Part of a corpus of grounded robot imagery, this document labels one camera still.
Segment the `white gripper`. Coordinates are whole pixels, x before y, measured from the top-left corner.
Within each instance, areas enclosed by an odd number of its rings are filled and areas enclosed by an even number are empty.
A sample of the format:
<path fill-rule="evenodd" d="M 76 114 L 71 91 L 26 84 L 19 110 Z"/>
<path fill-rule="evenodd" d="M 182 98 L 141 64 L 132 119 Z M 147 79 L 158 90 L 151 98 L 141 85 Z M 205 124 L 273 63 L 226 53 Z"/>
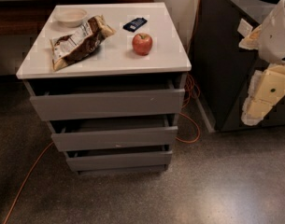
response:
<path fill-rule="evenodd" d="M 255 126 L 285 96 L 285 0 L 280 0 L 262 26 L 257 26 L 238 46 L 259 48 L 260 58 L 270 63 L 264 71 L 254 72 L 242 107 L 242 122 Z"/>

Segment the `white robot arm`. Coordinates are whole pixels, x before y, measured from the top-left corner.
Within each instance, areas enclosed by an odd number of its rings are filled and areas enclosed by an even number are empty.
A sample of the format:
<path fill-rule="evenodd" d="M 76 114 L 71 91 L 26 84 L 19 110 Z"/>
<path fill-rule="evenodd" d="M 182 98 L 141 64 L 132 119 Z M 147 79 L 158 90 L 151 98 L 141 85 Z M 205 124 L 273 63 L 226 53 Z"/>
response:
<path fill-rule="evenodd" d="M 263 23 L 240 42 L 242 49 L 257 49 L 269 65 L 251 77 L 241 120 L 255 126 L 285 96 L 285 0 L 279 0 Z"/>

